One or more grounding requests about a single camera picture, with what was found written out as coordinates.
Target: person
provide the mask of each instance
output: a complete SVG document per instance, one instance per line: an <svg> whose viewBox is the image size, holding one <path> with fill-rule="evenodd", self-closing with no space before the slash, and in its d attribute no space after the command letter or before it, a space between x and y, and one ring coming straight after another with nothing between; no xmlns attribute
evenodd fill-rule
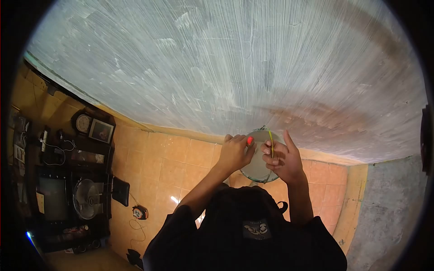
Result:
<svg viewBox="0 0 434 271"><path fill-rule="evenodd" d="M346 270L341 248L321 218L313 217L299 150L288 131L283 137L286 145L274 142L274 158L270 140L260 150L266 167L288 187L291 222L261 187L223 183L250 163L257 147L245 135L227 135L217 164L149 243L144 270ZM197 228L194 221L204 209Z"/></svg>

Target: finger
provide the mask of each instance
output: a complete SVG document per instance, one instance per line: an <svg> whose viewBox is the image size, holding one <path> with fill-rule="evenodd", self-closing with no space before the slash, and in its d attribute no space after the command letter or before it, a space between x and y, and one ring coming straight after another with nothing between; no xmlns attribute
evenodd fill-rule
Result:
<svg viewBox="0 0 434 271"><path fill-rule="evenodd" d="M239 138L240 137L240 134L237 134L237 135L235 135L231 140L232 141L235 141L237 138Z"/></svg>
<svg viewBox="0 0 434 271"><path fill-rule="evenodd" d="M250 144L249 144L249 138L250 138L250 137L247 138L247 145L248 145L248 146L253 146L254 144L256 144L256 143L255 143L255 139L254 139L253 137L252 137L252 141L251 141Z"/></svg>
<svg viewBox="0 0 434 271"><path fill-rule="evenodd" d="M235 140L236 142L241 142L241 141L245 141L244 144L247 145L247 139L248 137L246 137L245 134L240 135L239 137L237 137L237 139Z"/></svg>
<svg viewBox="0 0 434 271"><path fill-rule="evenodd" d="M281 152L281 153L289 153L288 147L285 144L282 144L278 141L274 141L274 152Z"/></svg>
<svg viewBox="0 0 434 271"><path fill-rule="evenodd" d="M261 144L261 151L265 154L270 154L271 148L264 143L264 144Z"/></svg>
<svg viewBox="0 0 434 271"><path fill-rule="evenodd" d="M224 137L224 142L228 142L229 140L231 140L232 139L232 136L230 135L230 134L227 134L225 137Z"/></svg>
<svg viewBox="0 0 434 271"><path fill-rule="evenodd" d="M288 130L285 129L285 132L283 133L283 140L285 141L288 149L290 150L297 150L297 147L294 144L294 141L292 140L292 138L289 136Z"/></svg>
<svg viewBox="0 0 434 271"><path fill-rule="evenodd" d="M274 165L270 165L270 164L265 164L265 167L269 170L276 170L278 168L281 168L282 166L274 166Z"/></svg>
<svg viewBox="0 0 434 271"><path fill-rule="evenodd" d="M279 164L279 159L278 158L271 158L270 154L262 155L262 160L264 160L267 164L270 164L270 165L277 166Z"/></svg>
<svg viewBox="0 0 434 271"><path fill-rule="evenodd" d="M250 164L252 161L253 155L255 154L257 144L254 143L253 145L250 145L250 147L247 149L246 152L246 165Z"/></svg>

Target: shirt logo patch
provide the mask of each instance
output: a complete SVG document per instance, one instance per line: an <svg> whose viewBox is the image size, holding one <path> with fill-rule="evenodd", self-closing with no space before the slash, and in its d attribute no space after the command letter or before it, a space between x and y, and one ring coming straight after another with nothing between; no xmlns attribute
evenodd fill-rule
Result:
<svg viewBox="0 0 434 271"><path fill-rule="evenodd" d="M255 240L271 238L267 221L265 219L259 221L243 221L243 237Z"/></svg>

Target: yellow wall trim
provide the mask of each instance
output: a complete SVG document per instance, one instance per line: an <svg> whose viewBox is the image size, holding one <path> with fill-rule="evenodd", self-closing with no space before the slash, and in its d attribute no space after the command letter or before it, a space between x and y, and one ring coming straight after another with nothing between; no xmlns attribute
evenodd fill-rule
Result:
<svg viewBox="0 0 434 271"><path fill-rule="evenodd" d="M362 206L367 177L367 164L349 167L344 203L333 233L333 237L345 255L348 252L358 224L358 214Z"/></svg>

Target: yellow measuring tape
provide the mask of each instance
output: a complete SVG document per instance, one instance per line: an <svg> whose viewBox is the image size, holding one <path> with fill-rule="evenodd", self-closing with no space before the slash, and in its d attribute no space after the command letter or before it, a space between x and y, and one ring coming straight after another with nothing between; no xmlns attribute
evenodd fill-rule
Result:
<svg viewBox="0 0 434 271"><path fill-rule="evenodd" d="M268 129L268 134L270 135L270 139L271 139L271 158L274 158L274 143L273 143L273 136L271 135L271 131ZM264 183L266 183L266 182L268 182L268 179L270 178L270 175L271 175L271 171L272 170L270 170L270 173L268 174L268 177L267 177L267 179L264 181Z"/></svg>

